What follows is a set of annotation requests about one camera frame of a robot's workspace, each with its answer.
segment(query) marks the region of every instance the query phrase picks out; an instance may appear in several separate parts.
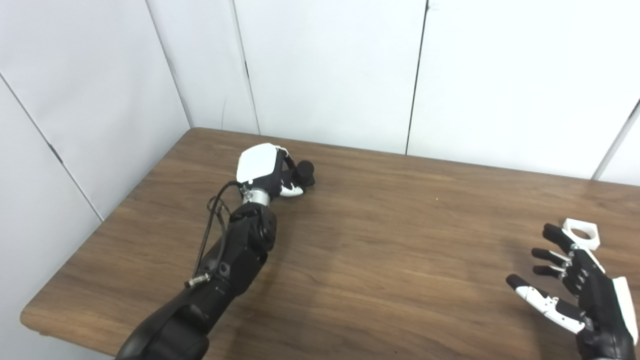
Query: cable connector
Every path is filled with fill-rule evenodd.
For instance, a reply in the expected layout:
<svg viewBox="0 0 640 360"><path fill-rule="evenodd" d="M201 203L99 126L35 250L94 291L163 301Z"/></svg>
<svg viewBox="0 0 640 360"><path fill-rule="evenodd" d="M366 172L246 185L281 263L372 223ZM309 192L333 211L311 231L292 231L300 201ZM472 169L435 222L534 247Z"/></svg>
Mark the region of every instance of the cable connector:
<svg viewBox="0 0 640 360"><path fill-rule="evenodd" d="M196 286L197 284L201 284L203 282L208 282L209 280L211 280L211 275L209 275L209 274L204 274L204 275L192 277L192 278L190 278L188 281L186 281L184 283L184 287L185 288L192 288L192 287Z"/></svg>

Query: robotic hand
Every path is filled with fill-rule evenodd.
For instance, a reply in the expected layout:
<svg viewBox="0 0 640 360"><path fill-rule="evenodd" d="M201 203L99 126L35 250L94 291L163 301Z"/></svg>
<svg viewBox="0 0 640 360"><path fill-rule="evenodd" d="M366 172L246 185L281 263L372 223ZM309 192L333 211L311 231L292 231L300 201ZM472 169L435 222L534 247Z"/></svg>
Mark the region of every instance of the robotic hand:
<svg viewBox="0 0 640 360"><path fill-rule="evenodd" d="M567 230L546 224L542 236L558 245L567 256L550 250L532 249L534 258L555 265L534 266L533 272L557 277L578 299L578 306L551 297L515 274L507 277L507 283L536 310L576 334L583 360L635 360L638 329L627 279L606 276L591 251L576 244Z"/></svg>
<svg viewBox="0 0 640 360"><path fill-rule="evenodd" d="M248 289L273 249L276 216L269 203L278 196L305 193L315 183L313 173L311 162L301 161L296 166L287 149L270 143L244 151L238 162L237 181L226 184L212 198L213 206L207 206L209 222L192 278L185 282L182 292L140 323L116 359L202 359L209 349L207 335L231 301ZM232 185L239 188L243 204L229 214L226 229L216 205ZM203 257L216 215L222 235Z"/></svg>

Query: wall seam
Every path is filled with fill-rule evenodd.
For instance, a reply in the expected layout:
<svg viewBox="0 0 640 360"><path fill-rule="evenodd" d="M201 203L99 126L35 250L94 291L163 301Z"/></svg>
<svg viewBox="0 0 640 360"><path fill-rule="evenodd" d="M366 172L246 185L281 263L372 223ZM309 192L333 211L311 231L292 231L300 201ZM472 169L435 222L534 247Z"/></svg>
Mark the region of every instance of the wall seam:
<svg viewBox="0 0 640 360"><path fill-rule="evenodd" d="M145 4L147 5L147 11L149 11L149 17L151 18L151 23L154 25L154 30L156 31L156 36L158 37L160 48L162 49L162 52L164 54L164 59L166 60L166 64L169 67L169 73L171 74L173 85L175 86L175 92L178 94L178 98L180 99L180 103L182 104L182 110L184 111L184 116L187 118L187 122L189 123L189 128L193 129L195 126L193 125L191 112L189 112L189 106L187 105L187 102L184 100L184 97L182 96L182 92L180 91L180 87L178 86L178 81L175 74L175 68L173 66L171 59L169 59L169 55L166 52L166 47L164 46L164 42L160 37L160 31L158 31L156 18L154 17L154 13L151 11L151 5L149 5L149 0L145 0Z"/></svg>
<svg viewBox="0 0 640 360"><path fill-rule="evenodd" d="M413 97L411 99L411 112L409 114L409 128L406 132L406 146L404 147L404 154L409 152L409 138L411 137L411 123L413 121L413 107L415 105L415 91L418 89L418 75L420 74L420 57L422 56L422 43L424 41L424 26L427 23L427 12L429 11L429 0L426 0L424 5L424 17L422 18L422 34L420 34L420 48L418 50L418 64L415 67L415 82L413 83Z"/></svg>
<svg viewBox="0 0 640 360"><path fill-rule="evenodd" d="M600 177L605 172L605 170L607 170L607 166L609 166L609 163L613 159L613 156L616 154L616 152L618 151L618 148L627 137L627 134L629 133L629 131L631 130L631 127L636 122L638 116L640 116L640 99L636 103L636 107L634 107L634 109L631 111L631 114L629 115L629 118L627 118L627 121L624 123L624 125L622 125L620 132L618 133L616 138L613 140L613 143L611 144L611 146L609 147L609 150L606 152L606 154L602 158L602 161L600 162L596 170L593 172L593 176L591 176L591 180L600 180Z"/></svg>
<svg viewBox="0 0 640 360"><path fill-rule="evenodd" d="M91 207L91 209L93 210L93 212L95 213L95 216L98 217L98 219L100 220L100 222L104 222L103 217L100 215L100 213L98 212L98 209L96 209L96 207L93 205L93 203L91 202L91 200L89 199L89 197L87 196L87 194L84 192L84 190L82 189L82 186L80 186L80 184L77 182L76 178L73 176L73 174L71 174L71 171L67 168L67 166L65 165L64 161L62 160L62 158L60 157L60 155L58 154L58 152L56 151L56 149L53 147L53 145L51 144L51 142L48 141L47 137L44 135L44 133L42 132L42 130L40 129L40 127L38 126L38 124L33 120L33 117L31 116L31 114L29 113L29 111L27 110L27 108L24 106L24 104L22 103L22 101L20 100L20 98L18 97L18 95L13 91L13 88L11 87L11 85L9 85L9 82L6 80L6 78L2 75L2 73L0 72L0 79L2 79L3 83L6 85L6 87L9 89L9 91L11 92L11 94L13 95L13 98L18 102L18 104L20 105L20 107L22 108L22 110L24 111L24 113L27 115L27 117L29 118L29 121L31 121L32 125L35 126L36 130L38 131L38 133L40 134L40 136L42 137L42 140L44 140L44 142L47 144L47 146L49 146L49 149L51 150L51 152L53 152L53 154L55 155L55 157L58 159L58 161L60 162L60 165L62 165L62 168L65 169L65 171L67 172L67 175L69 175L69 178L71 178L71 180L74 182L76 188L78 189L78 191L80 191L80 193L82 194L82 196L84 197L85 201L89 204L89 206Z"/></svg>
<svg viewBox="0 0 640 360"><path fill-rule="evenodd" d="M253 87L251 85L251 78L249 77L249 67L246 64L246 56L244 54L244 43L242 41L242 34L240 33L240 22L238 21L236 0L229 0L229 7L231 9L231 16L236 30L236 40L240 51L240 61L244 68L245 83L249 91L249 98L251 99L251 107L253 110L253 116L255 117L255 126L258 129L258 135L262 135L262 132L260 131L260 122L258 121L258 111L255 107L255 100L253 98Z"/></svg>

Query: wooden table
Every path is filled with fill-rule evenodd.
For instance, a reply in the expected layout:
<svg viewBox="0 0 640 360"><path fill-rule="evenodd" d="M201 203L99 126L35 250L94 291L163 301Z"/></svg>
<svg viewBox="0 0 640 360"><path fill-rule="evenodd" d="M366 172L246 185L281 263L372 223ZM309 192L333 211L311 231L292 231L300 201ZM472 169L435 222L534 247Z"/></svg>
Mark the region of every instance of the wooden table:
<svg viewBox="0 0 640 360"><path fill-rule="evenodd" d="M573 336L504 282L536 277L545 222L596 222L598 259L640 314L640 188L266 138L189 131L22 313L43 335L115 354L182 289L205 205L262 142L316 166L277 199L276 247L212 331L208 359L579 359ZM239 199L230 192L230 206Z"/></svg>

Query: white wall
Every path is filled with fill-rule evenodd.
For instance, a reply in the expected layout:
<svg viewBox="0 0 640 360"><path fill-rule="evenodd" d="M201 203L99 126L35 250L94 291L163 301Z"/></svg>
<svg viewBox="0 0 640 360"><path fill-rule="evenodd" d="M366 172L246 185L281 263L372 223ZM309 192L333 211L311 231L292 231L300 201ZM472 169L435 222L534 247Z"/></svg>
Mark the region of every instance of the white wall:
<svg viewBox="0 0 640 360"><path fill-rule="evenodd" d="M0 79L0 358L107 359L20 324L100 219Z"/></svg>
<svg viewBox="0 0 640 360"><path fill-rule="evenodd" d="M425 0L236 0L263 135L404 153Z"/></svg>
<svg viewBox="0 0 640 360"><path fill-rule="evenodd" d="M258 133L232 0L149 0L196 127Z"/></svg>
<svg viewBox="0 0 640 360"><path fill-rule="evenodd" d="M601 181L640 186L639 116L640 102L630 118L630 129L600 176Z"/></svg>
<svg viewBox="0 0 640 360"><path fill-rule="evenodd" d="M430 1L408 154L591 178L640 99L638 13Z"/></svg>
<svg viewBox="0 0 640 360"><path fill-rule="evenodd" d="M144 1L1 1L0 73L102 218L189 128Z"/></svg>
<svg viewBox="0 0 640 360"><path fill-rule="evenodd" d="M1 1L0 74L0 358L105 359L19 315L189 128L149 10Z"/></svg>

